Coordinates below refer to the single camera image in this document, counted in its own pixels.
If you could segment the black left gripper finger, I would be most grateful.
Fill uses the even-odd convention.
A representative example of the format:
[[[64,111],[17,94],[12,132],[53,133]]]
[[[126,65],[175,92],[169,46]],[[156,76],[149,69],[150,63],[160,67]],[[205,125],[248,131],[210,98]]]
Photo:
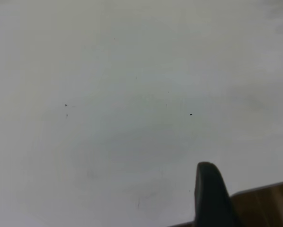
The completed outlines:
[[[195,180],[196,227],[242,227],[217,166],[210,162],[197,165]]]

